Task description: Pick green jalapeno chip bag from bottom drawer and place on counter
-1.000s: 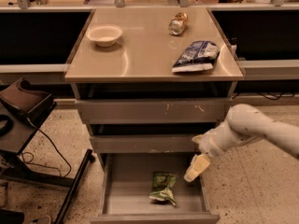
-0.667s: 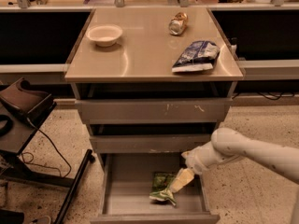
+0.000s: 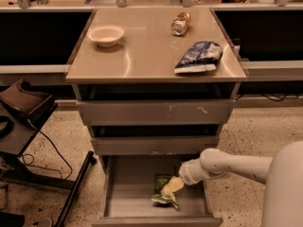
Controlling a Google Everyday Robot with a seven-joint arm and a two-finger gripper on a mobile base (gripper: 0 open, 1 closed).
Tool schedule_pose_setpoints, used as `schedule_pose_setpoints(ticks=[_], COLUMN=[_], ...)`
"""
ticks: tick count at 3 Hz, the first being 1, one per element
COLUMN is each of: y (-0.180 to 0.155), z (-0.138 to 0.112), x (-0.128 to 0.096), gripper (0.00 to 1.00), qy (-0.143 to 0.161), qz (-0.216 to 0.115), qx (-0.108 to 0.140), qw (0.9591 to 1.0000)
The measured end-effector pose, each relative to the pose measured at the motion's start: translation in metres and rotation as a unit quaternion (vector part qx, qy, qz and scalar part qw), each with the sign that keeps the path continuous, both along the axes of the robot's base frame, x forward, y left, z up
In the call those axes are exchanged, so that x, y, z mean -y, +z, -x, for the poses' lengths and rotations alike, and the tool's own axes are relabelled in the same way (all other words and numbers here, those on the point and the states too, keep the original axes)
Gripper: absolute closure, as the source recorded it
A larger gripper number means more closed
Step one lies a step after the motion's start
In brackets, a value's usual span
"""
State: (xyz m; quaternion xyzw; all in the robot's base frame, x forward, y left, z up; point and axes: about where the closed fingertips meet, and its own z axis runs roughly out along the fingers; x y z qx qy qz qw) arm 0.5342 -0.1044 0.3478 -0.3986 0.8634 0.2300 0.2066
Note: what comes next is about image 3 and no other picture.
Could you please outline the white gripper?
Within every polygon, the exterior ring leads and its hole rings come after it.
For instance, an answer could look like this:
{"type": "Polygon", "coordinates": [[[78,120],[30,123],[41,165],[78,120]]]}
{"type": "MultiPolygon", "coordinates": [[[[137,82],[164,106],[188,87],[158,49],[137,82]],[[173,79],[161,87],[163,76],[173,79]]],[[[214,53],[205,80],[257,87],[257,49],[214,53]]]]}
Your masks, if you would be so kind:
{"type": "Polygon", "coordinates": [[[194,185],[209,177],[208,172],[202,168],[200,160],[190,160],[183,162],[179,169],[180,177],[172,177],[169,182],[162,188],[163,196],[172,196],[175,192],[186,185],[194,185]]]}

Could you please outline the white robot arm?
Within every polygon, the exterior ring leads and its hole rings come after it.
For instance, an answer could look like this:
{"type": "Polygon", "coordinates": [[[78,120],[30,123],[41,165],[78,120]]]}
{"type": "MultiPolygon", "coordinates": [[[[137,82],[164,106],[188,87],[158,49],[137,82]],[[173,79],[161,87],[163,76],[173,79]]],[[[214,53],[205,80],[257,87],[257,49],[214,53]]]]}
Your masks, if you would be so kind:
{"type": "Polygon", "coordinates": [[[184,185],[230,172],[265,185],[261,227],[303,227],[303,142],[281,148],[273,157],[232,155],[205,149],[181,164],[161,194],[168,199],[184,185]]]}

